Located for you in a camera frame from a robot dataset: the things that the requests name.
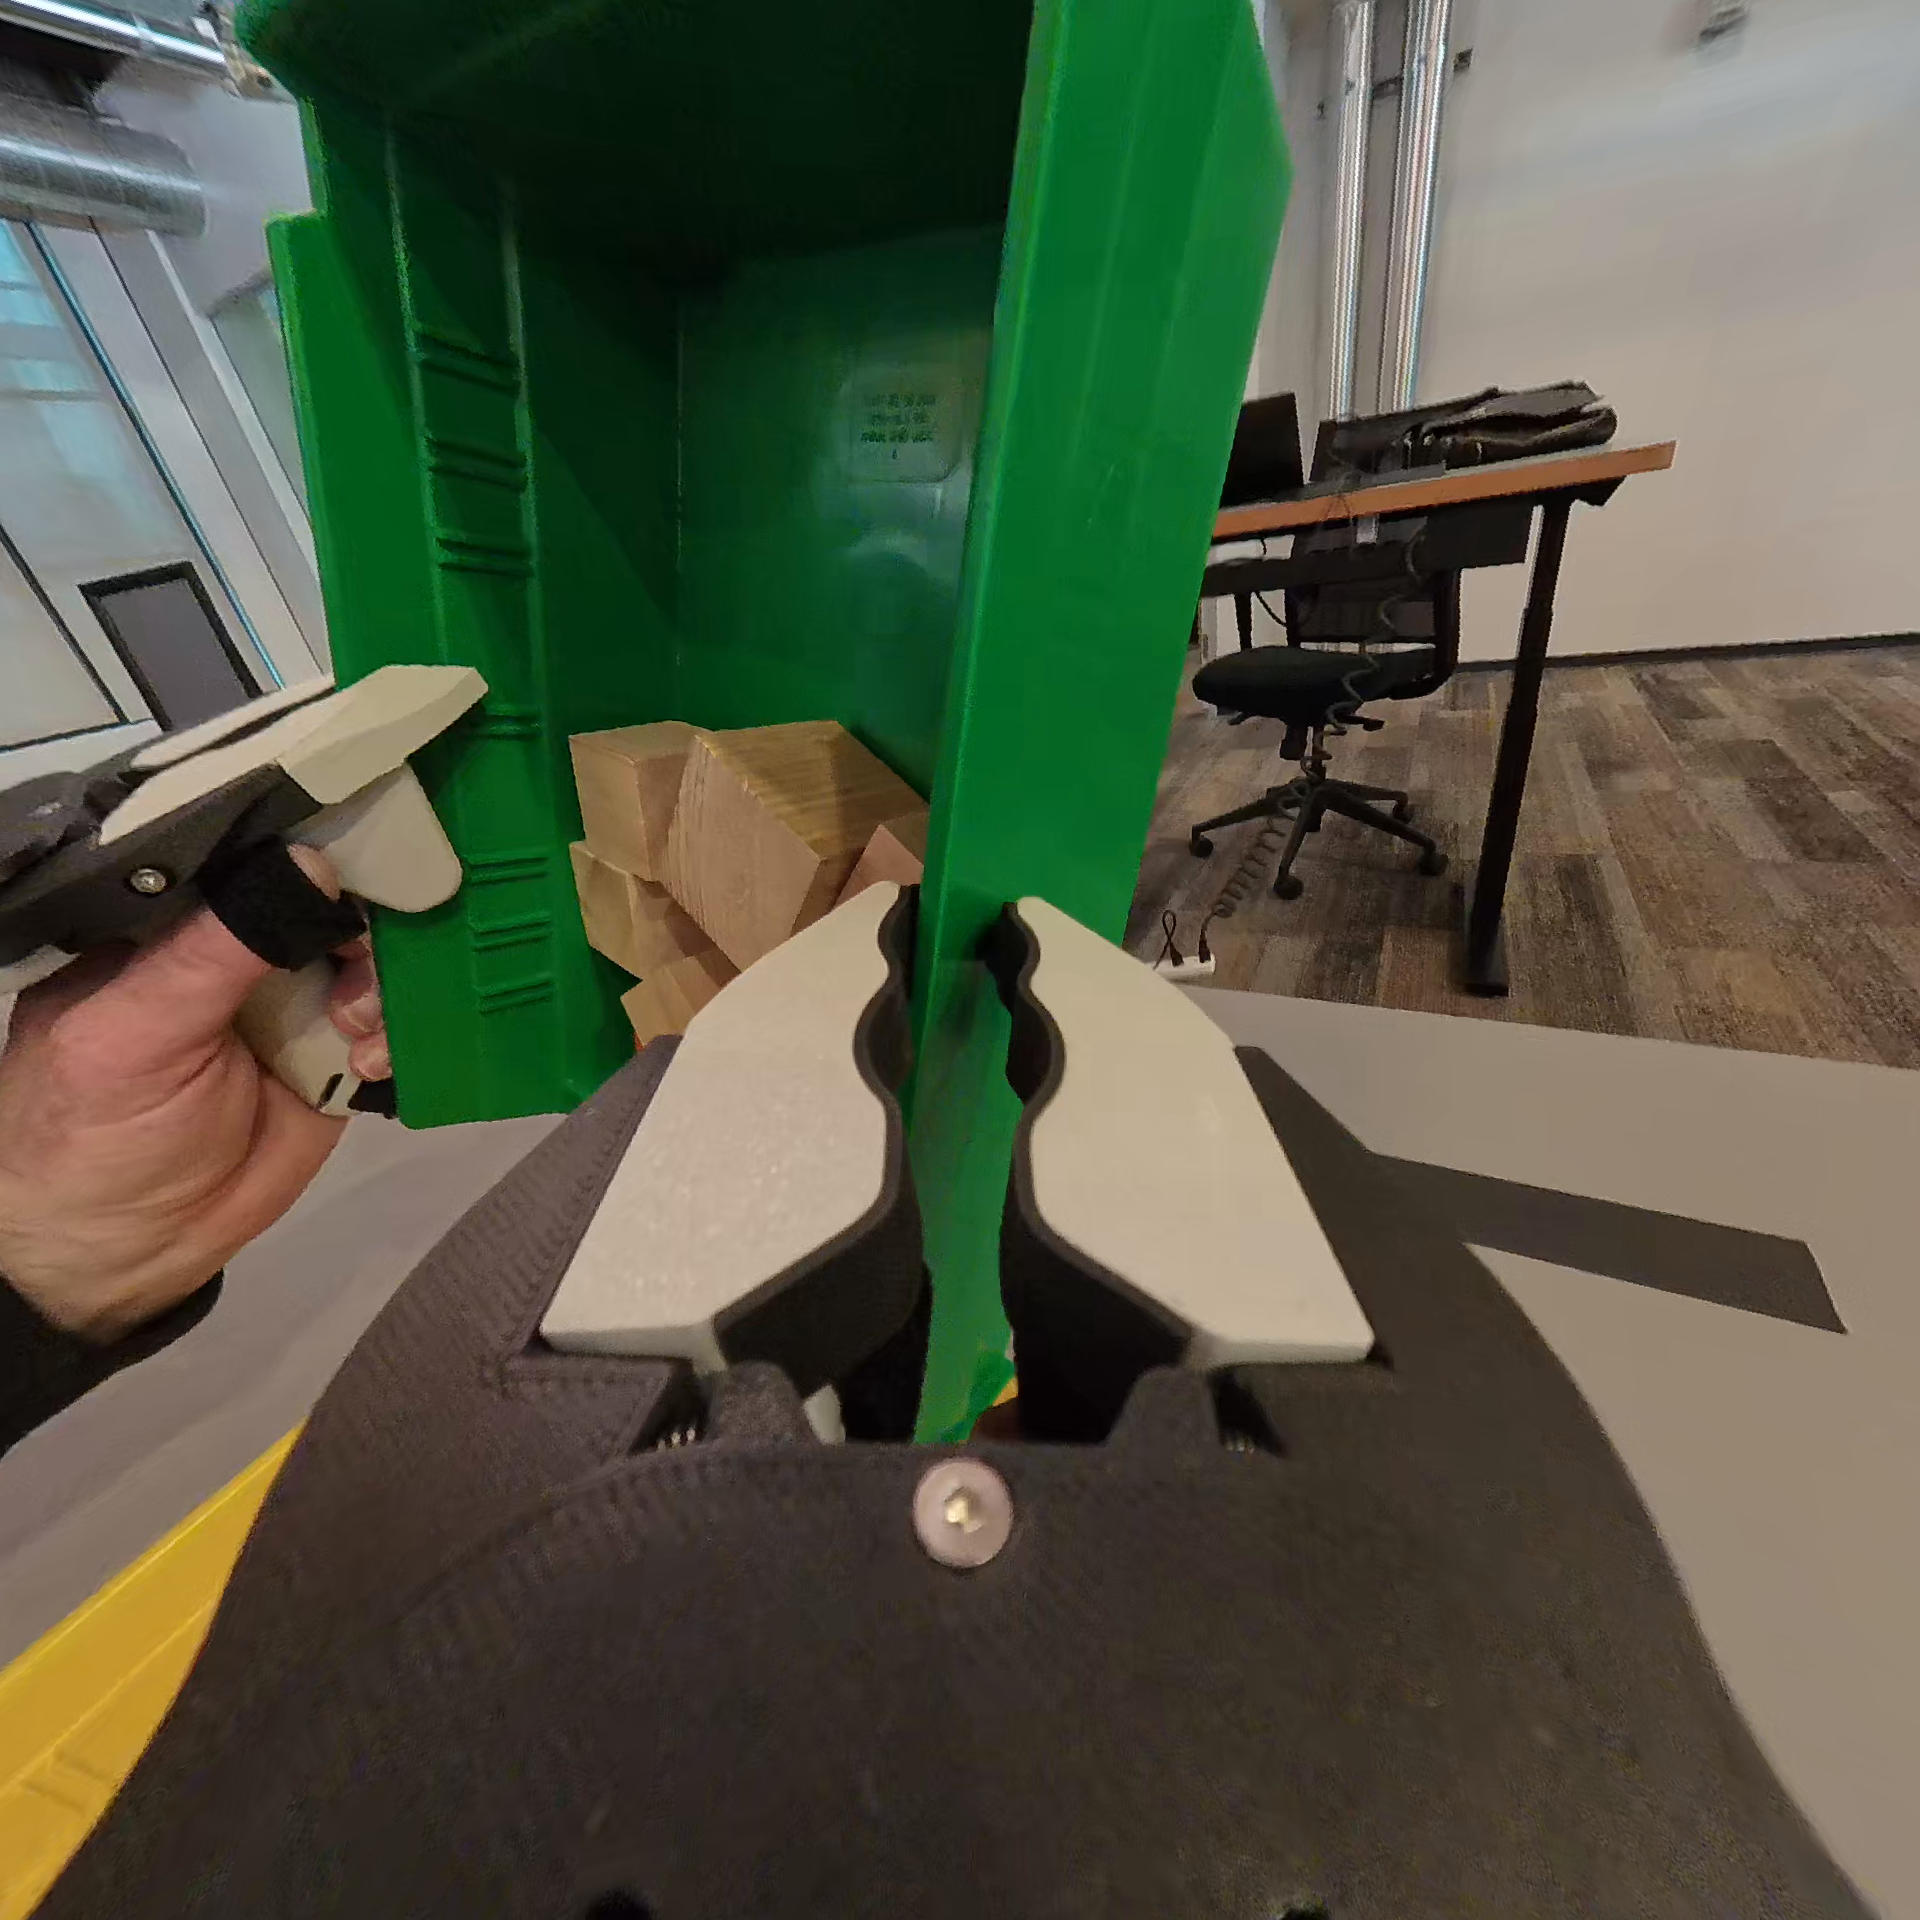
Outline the black office chair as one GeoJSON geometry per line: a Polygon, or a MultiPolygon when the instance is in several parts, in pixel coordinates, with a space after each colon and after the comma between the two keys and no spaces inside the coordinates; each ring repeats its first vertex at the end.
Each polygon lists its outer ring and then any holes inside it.
{"type": "Polygon", "coordinates": [[[1357,783],[1328,767],[1328,740],[1348,728],[1377,728],[1370,708],[1433,697],[1458,667],[1458,565],[1423,516],[1392,519],[1377,540],[1350,529],[1312,535],[1306,550],[1285,563],[1248,559],[1212,566],[1204,587],[1256,600],[1264,587],[1285,589],[1285,643],[1242,643],[1216,656],[1191,681],[1193,697],[1230,721],[1276,719],[1281,756],[1296,776],[1268,785],[1189,830],[1193,857],[1213,854],[1213,832],[1261,822],[1285,825],[1272,893],[1293,900],[1293,873],[1304,839],[1337,813],[1396,836],[1420,849],[1417,871],[1436,878],[1447,852],[1413,820],[1405,790],[1357,783]]]}

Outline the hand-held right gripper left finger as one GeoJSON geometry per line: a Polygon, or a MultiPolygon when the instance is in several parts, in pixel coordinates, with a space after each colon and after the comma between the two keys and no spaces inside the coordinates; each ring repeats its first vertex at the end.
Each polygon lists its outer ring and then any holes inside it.
{"type": "Polygon", "coordinates": [[[877,880],[688,1021],[551,1295],[560,1353],[762,1359],[863,1441],[914,1435],[930,1329],[904,1148],[920,889],[877,880]]]}

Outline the dark bag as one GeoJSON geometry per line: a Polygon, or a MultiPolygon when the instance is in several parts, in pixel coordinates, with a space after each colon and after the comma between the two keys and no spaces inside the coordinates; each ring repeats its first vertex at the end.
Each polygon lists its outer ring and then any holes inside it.
{"type": "Polygon", "coordinates": [[[1605,446],[1615,432],[1615,408],[1585,381],[1487,388],[1401,412],[1321,422],[1312,483],[1337,487],[1366,475],[1505,463],[1605,446]]]}

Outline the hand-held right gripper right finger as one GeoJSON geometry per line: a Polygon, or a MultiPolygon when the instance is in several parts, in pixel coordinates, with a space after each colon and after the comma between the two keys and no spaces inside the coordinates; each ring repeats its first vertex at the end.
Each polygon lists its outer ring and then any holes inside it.
{"type": "Polygon", "coordinates": [[[1161,1369],[1365,1361],[1376,1332],[1230,1037],[1040,896],[980,950],[1018,1099],[998,1295],[1022,1435],[1102,1441],[1161,1369]]]}

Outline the silver ventilation duct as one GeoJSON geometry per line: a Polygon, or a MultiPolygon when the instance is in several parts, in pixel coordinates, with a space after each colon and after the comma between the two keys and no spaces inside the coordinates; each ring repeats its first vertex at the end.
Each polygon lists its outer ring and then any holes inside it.
{"type": "Polygon", "coordinates": [[[1,211],[30,224],[200,237],[207,192],[160,134],[84,115],[28,115],[1,126],[1,211]]]}

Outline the pile of plain wooden cubes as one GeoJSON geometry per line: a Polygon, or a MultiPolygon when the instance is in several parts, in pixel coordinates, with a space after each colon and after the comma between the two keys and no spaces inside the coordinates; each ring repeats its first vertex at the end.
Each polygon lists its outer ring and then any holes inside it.
{"type": "Polygon", "coordinates": [[[567,742],[586,947],[630,983],[637,1047],[677,1037],[744,966],[880,880],[917,884],[927,805],[831,719],[680,719],[567,742]]]}

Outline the person's left hand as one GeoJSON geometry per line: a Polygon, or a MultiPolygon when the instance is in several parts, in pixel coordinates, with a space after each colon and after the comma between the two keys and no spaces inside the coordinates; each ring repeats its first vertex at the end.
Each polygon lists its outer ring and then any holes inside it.
{"type": "Polygon", "coordinates": [[[200,905],[13,999],[1,1060],[4,1283],[103,1347],[175,1310],[278,1220],[346,1131],[236,1016],[271,976],[200,905]]]}

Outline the green plastic box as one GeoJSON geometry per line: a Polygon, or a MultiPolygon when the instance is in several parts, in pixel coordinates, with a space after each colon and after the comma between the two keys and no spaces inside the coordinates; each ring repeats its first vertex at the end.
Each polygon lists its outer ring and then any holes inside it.
{"type": "Polygon", "coordinates": [[[1012,1373],[1007,900],[1118,939],[1288,192],[1249,5],[237,5],[338,681],[468,664],[452,902],[374,911],[416,1129],[633,1053],[568,737],[833,719],[930,805],[920,1439],[1012,1373]]]}

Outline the metal wall pipe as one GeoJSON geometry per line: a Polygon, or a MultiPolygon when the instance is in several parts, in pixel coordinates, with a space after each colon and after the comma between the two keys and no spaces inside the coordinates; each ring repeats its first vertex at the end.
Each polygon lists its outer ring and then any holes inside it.
{"type": "Polygon", "coordinates": [[[1361,241],[1376,86],[1376,1],[1335,1],[1330,13],[1335,75],[1328,225],[1328,416],[1354,416],[1361,241]]]}
{"type": "Polygon", "coordinates": [[[1433,208],[1450,63],[1450,1],[1405,1],[1396,172],[1382,276],[1377,408],[1413,407],[1423,345],[1433,208]]]}

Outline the black monitor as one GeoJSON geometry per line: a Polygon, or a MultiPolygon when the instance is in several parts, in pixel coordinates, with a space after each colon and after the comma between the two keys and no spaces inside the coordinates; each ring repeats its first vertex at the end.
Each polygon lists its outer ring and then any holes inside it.
{"type": "Polygon", "coordinates": [[[1218,507],[1255,507],[1304,487],[1297,397],[1290,391],[1246,400],[1238,407],[1230,463],[1218,507]]]}

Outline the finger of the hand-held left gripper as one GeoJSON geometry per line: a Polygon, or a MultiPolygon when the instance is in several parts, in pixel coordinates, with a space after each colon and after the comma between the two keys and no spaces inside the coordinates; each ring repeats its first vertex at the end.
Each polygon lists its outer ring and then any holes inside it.
{"type": "Polygon", "coordinates": [[[412,767],[394,767],[304,822],[343,893],[402,915],[454,899],[463,865],[412,767]]]}
{"type": "Polygon", "coordinates": [[[389,662],[246,735],[166,750],[106,815],[97,844],[113,846],[261,769],[290,776],[322,807],[344,803],[450,728],[487,689],[468,664],[389,662]]]}

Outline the yellow plastic box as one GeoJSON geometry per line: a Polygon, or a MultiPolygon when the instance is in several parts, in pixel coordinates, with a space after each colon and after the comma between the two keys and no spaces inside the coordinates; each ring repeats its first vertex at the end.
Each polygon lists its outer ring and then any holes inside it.
{"type": "Polygon", "coordinates": [[[30,1916],[97,1827],[199,1659],[300,1429],[1,1670],[1,1916],[30,1916]]]}

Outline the wooden-edged desk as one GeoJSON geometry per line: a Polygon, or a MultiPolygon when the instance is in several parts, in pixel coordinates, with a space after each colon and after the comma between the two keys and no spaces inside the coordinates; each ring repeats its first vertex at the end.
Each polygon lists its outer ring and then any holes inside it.
{"type": "MultiPolygon", "coordinates": [[[[1366,475],[1348,488],[1302,491],[1216,516],[1204,574],[1226,563],[1285,563],[1304,552],[1310,537],[1326,537],[1333,529],[1350,529],[1360,542],[1374,542],[1389,520],[1407,516],[1423,516],[1425,533],[1445,540],[1447,552],[1458,565],[1458,580],[1470,568],[1530,557],[1478,859],[1460,884],[1458,984],[1468,993],[1484,999],[1509,993],[1503,893],[1527,796],[1569,513],[1577,505],[1605,505],[1631,475],[1670,469],[1673,453],[1674,443],[1668,439],[1559,451],[1470,469],[1366,475]]],[[[1202,580],[1202,600],[1221,596],[1230,593],[1209,592],[1202,580]]],[[[1252,643],[1255,600],[1231,600],[1241,645],[1252,643]]]]}

